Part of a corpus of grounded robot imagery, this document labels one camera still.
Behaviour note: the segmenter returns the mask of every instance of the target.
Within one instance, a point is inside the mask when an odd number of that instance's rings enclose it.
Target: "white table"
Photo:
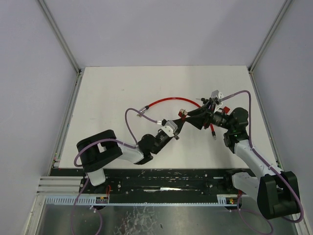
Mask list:
[[[161,98],[181,96],[196,101],[209,98],[219,90],[224,96],[240,90],[252,95],[252,141],[270,161],[275,162],[255,92],[245,66],[161,66],[161,67],[89,67],[86,68],[59,168],[75,168],[76,144],[87,137],[114,130],[118,139],[134,143],[127,130],[124,113],[127,108],[140,109]],[[231,111],[248,110],[248,97],[240,94],[224,102]],[[146,115],[155,120],[177,119],[181,108],[192,110],[184,101],[166,101],[153,106]],[[156,135],[159,125],[129,112],[129,124],[138,139]],[[154,159],[145,165],[134,165],[116,159],[105,168],[247,168],[247,165],[225,147],[223,133],[216,127],[217,140],[210,128],[201,131],[186,123],[178,141],[171,140]]]

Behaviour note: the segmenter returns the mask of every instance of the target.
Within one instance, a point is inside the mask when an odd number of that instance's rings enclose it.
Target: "red hose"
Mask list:
[[[157,101],[155,101],[155,102],[149,104],[148,106],[149,106],[149,108],[150,108],[151,106],[154,106],[155,104],[158,104],[158,103],[161,103],[161,102],[167,101],[167,100],[172,100],[172,99],[178,99],[178,100],[187,101],[187,102],[189,102],[189,103],[192,103],[192,104],[196,105],[198,108],[201,107],[201,106],[200,106],[199,104],[197,104],[196,102],[194,102],[194,101],[192,101],[192,100],[190,100],[190,99],[182,98],[182,97],[168,97],[168,98],[164,98],[164,99],[159,99],[159,100],[157,100]],[[214,132],[214,127],[213,127],[212,124],[210,124],[210,127],[211,127],[211,131]]]

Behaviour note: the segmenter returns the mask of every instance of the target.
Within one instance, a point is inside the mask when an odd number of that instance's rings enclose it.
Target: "red cable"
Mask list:
[[[172,100],[172,99],[178,99],[178,100],[183,100],[183,101],[187,101],[189,103],[192,103],[194,105],[196,105],[198,108],[200,108],[201,106],[199,104],[197,104],[196,102],[190,100],[190,99],[186,99],[186,98],[182,98],[182,97],[168,97],[168,98],[164,98],[164,99],[159,99],[151,104],[149,104],[149,108],[151,108],[152,106],[154,106],[155,104],[158,104],[158,103],[161,103],[163,101],[167,101],[167,100]],[[212,124],[210,124],[210,127],[211,127],[211,131],[213,132],[214,131],[214,127]]]

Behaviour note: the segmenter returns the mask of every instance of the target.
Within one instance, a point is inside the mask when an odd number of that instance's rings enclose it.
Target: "white tabletop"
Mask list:
[[[252,141],[273,163],[275,158],[263,123],[255,92],[245,66],[160,66],[160,67],[88,67],[85,69],[73,116],[67,133],[59,168],[75,168],[76,144],[87,137],[112,129],[119,140],[134,143],[124,113],[127,108],[140,109],[158,99],[180,96],[197,101],[219,90],[227,96],[240,90],[252,95]],[[231,111],[248,110],[248,97],[240,94],[224,102]],[[177,119],[179,110],[195,109],[184,101],[166,101],[153,106],[146,115],[155,120]],[[139,141],[145,134],[156,135],[159,125],[129,112],[129,124]],[[223,133],[215,127],[201,131],[186,123],[178,141],[171,140],[154,159],[134,165],[116,159],[105,168],[246,168],[247,165],[225,147]]]

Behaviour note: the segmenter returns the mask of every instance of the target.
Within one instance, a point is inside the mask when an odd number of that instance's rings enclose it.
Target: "white wall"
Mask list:
[[[0,234],[21,234],[75,73],[34,0],[0,7]]]
[[[285,170],[298,177],[313,226],[313,1],[294,1],[255,70]]]
[[[250,65],[285,0],[46,0],[86,66]]]

